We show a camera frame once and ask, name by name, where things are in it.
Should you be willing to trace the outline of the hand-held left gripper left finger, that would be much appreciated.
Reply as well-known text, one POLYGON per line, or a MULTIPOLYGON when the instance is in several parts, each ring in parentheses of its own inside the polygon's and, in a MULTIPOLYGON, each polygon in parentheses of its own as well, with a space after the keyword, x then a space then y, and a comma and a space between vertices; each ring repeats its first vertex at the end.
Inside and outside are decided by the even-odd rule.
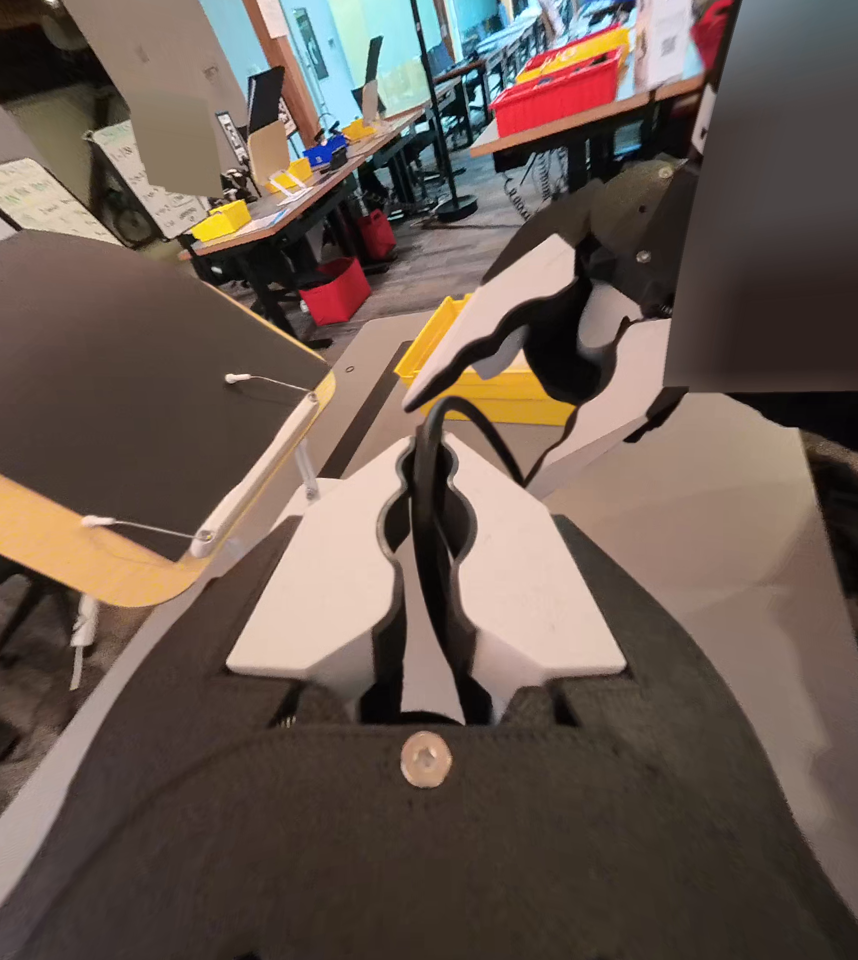
POLYGON ((309 682, 344 704, 401 682, 410 532, 402 438, 345 479, 319 480, 227 657, 237 675, 309 682))

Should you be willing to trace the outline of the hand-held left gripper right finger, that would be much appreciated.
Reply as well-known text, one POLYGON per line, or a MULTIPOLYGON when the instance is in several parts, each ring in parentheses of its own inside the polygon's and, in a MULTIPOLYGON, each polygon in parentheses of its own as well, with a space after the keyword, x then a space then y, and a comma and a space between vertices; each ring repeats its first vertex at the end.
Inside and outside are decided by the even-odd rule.
POLYGON ((469 512, 457 613, 474 632, 470 676, 502 710, 523 688, 616 676, 627 660, 548 508, 456 436, 448 482, 469 512))

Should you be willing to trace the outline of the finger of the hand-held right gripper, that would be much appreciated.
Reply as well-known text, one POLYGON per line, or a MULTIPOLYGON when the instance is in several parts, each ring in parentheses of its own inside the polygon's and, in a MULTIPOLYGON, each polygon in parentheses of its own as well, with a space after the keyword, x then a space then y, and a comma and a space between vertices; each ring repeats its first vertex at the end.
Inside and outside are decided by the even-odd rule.
POLYGON ((591 462, 623 443, 662 426, 686 396, 686 387, 664 383, 672 318, 624 318, 602 354, 599 390, 579 405, 560 440, 548 448, 527 478, 527 490, 544 499, 591 462))
POLYGON ((469 367, 522 347, 516 331, 531 325, 525 312, 545 306, 577 280, 576 249, 553 234, 470 296, 407 391, 403 409, 413 413, 452 387, 469 367))

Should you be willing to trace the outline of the yellow plastic bin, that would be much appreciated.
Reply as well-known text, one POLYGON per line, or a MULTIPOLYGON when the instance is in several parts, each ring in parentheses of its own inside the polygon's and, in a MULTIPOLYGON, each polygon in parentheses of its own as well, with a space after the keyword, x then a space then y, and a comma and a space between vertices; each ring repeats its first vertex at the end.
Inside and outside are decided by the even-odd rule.
MULTIPOLYGON (((411 387, 471 296, 447 295, 405 349, 394 373, 406 388, 411 387)), ((442 398, 448 396, 470 401, 497 425, 563 427, 575 411, 573 405, 548 396, 520 352, 507 368, 489 380, 481 378, 472 367, 467 368, 455 386, 441 395, 442 398)))

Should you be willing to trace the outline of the small wooden desk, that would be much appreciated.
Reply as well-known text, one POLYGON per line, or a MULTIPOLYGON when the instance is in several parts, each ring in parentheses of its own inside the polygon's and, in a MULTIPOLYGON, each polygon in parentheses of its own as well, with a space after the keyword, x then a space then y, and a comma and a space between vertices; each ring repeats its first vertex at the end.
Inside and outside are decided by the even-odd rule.
POLYGON ((658 123, 668 119, 676 101, 699 93, 705 83, 702 67, 687 67, 678 78, 651 89, 637 89, 632 78, 620 84, 612 102, 514 134, 500 134, 492 121, 469 149, 474 159, 491 158, 496 173, 524 166, 539 154, 564 150, 567 186, 575 193, 591 180, 612 176, 617 160, 616 134, 639 124, 643 141, 650 139, 658 123))

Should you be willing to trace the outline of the red plastic bin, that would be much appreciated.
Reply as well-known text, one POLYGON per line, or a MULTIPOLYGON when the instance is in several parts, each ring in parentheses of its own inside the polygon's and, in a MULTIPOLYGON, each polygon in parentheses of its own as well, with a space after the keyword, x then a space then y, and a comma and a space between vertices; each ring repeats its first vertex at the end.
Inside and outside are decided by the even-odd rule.
POLYGON ((299 289, 302 303, 318 327, 348 323, 372 289, 355 257, 340 257, 319 266, 315 281, 299 289))
POLYGON ((613 102, 619 85, 621 50, 617 47, 537 73, 505 90, 492 107, 498 137, 523 134, 613 102))

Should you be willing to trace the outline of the black round-top pole stand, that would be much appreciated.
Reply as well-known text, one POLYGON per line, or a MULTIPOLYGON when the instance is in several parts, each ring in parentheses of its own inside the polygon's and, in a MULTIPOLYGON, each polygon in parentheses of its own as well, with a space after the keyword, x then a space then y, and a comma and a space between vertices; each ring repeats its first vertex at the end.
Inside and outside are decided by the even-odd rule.
POLYGON ((478 211, 478 200, 475 196, 459 195, 456 176, 447 147, 443 129, 442 109, 435 90, 434 75, 431 70, 428 48, 425 42, 423 23, 418 2, 411 0, 411 17, 420 50, 420 59, 425 74, 427 89, 430 94, 431 114, 435 123, 435 140, 442 161, 443 176, 449 189, 449 198, 441 200, 435 208, 435 219, 444 226, 451 226, 467 220, 478 211))

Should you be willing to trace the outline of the long wooden desk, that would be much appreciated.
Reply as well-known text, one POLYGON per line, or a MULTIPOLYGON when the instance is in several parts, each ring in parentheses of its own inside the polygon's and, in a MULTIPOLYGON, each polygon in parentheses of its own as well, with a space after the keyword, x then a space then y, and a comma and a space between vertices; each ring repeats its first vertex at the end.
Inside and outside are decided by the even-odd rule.
POLYGON ((356 175, 365 162, 394 149, 403 131, 424 111, 421 106, 377 122, 374 135, 348 147, 345 164, 333 172, 315 172, 302 190, 255 200, 248 207, 251 221, 237 231, 207 242, 182 238, 178 260, 191 264, 197 277, 212 285, 219 286, 225 275, 241 277, 255 296, 257 313, 311 348, 326 346, 325 339, 313 342, 308 333, 295 332, 285 309, 317 266, 307 235, 328 222, 342 250, 367 262, 347 208, 356 175))

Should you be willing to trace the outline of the small blue bin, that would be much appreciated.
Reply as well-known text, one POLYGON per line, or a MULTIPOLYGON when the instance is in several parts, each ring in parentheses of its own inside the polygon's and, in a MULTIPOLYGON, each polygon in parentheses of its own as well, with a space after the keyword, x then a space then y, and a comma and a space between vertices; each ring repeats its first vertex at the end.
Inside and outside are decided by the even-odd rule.
POLYGON ((328 168, 334 162, 336 167, 347 162, 349 141, 338 132, 328 139, 303 150, 303 158, 310 164, 313 171, 328 168))

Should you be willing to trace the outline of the small yellow bin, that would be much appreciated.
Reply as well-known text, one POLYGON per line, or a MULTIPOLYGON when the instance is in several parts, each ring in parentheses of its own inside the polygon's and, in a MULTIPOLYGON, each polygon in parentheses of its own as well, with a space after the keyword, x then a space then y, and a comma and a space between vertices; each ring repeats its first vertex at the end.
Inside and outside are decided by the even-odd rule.
POLYGON ((251 220, 249 205, 237 199, 210 210, 204 220, 191 227, 190 234, 195 242, 212 243, 236 234, 251 220))

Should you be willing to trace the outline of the wooden board with black mat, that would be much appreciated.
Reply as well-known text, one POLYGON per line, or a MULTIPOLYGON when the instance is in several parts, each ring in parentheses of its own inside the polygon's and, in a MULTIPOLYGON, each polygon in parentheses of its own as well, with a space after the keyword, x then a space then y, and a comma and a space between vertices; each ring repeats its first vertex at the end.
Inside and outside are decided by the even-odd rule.
POLYGON ((12 234, 0 556, 111 606, 170 601, 241 534, 335 386, 316 352, 186 273, 100 241, 12 234))

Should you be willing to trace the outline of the whiteboard with writing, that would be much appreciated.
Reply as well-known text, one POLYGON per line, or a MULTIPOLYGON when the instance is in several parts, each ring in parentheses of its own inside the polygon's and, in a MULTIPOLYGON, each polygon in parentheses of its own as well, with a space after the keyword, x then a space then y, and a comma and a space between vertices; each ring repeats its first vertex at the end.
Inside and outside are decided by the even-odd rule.
POLYGON ((84 139, 108 163, 163 239, 177 239, 208 217, 205 198, 173 193, 149 182, 131 121, 90 130, 84 139))
POLYGON ((122 243, 42 164, 0 163, 0 215, 18 230, 122 243))

